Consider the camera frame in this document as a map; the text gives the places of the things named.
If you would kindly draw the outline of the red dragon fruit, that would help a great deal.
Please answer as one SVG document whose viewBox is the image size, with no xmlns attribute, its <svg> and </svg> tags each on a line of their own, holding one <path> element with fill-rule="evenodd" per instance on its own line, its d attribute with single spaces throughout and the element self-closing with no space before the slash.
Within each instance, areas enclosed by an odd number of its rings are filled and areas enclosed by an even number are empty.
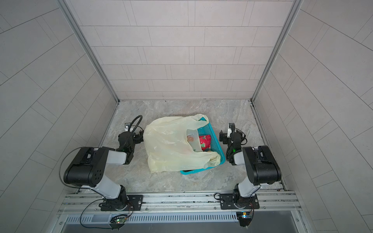
<svg viewBox="0 0 373 233">
<path fill-rule="evenodd" d="M 211 135 L 199 136 L 200 146 L 202 151 L 210 150 L 211 148 Z"/>
</svg>

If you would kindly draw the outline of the pale yellow plastic bag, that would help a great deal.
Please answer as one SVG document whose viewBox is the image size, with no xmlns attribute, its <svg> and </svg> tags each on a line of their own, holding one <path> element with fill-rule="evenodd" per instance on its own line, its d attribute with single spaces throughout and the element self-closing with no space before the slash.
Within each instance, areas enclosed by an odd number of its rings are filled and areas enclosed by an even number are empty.
<svg viewBox="0 0 373 233">
<path fill-rule="evenodd" d="M 220 155 L 195 150 L 188 142 L 188 130 L 197 132 L 209 123 L 206 115 L 166 116 L 146 126 L 144 144 L 151 173 L 198 170 L 219 166 Z"/>
</svg>

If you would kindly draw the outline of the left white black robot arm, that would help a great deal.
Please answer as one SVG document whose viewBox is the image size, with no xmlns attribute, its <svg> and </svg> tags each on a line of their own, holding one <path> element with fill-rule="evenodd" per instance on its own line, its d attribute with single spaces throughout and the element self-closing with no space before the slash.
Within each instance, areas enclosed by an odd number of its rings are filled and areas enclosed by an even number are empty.
<svg viewBox="0 0 373 233">
<path fill-rule="evenodd" d="M 82 147 L 63 175 L 65 184 L 90 189 L 103 197 L 101 211 L 139 211 L 142 195 L 127 195 L 123 185 L 105 175 L 107 165 L 128 165 L 132 161 L 136 144 L 143 142 L 143 130 L 118 135 L 119 148 Z"/>
</svg>

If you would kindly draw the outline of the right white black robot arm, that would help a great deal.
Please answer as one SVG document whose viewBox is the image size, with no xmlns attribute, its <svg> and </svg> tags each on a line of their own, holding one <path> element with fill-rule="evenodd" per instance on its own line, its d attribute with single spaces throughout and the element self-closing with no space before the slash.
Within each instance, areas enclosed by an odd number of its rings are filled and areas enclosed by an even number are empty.
<svg viewBox="0 0 373 233">
<path fill-rule="evenodd" d="M 273 184 L 282 177 L 268 146 L 245 147 L 245 141 L 246 135 L 234 123 L 229 123 L 227 133 L 220 132 L 220 142 L 228 145 L 226 160 L 233 166 L 244 165 L 246 169 L 244 180 L 236 184 L 232 194 L 220 194 L 223 210 L 258 209 L 256 192 L 263 184 Z"/>
</svg>

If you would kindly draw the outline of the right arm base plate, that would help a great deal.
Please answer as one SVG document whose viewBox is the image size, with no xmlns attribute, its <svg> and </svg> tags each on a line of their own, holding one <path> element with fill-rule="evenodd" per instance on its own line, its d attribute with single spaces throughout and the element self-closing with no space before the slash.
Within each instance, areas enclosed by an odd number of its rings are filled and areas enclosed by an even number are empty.
<svg viewBox="0 0 373 233">
<path fill-rule="evenodd" d="M 252 197 L 243 198 L 238 194 L 218 194 L 214 196 L 219 201 L 222 210 L 249 210 L 259 209 L 259 201 L 257 195 Z"/>
</svg>

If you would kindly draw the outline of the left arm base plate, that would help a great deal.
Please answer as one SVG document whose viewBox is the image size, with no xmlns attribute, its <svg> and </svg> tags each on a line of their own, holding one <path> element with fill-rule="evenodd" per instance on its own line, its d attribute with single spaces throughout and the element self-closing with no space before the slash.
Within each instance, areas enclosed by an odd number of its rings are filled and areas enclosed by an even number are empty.
<svg viewBox="0 0 373 233">
<path fill-rule="evenodd" d="M 105 199 L 99 204 L 101 211 L 140 211 L 143 195 L 127 195 L 126 198 Z"/>
</svg>

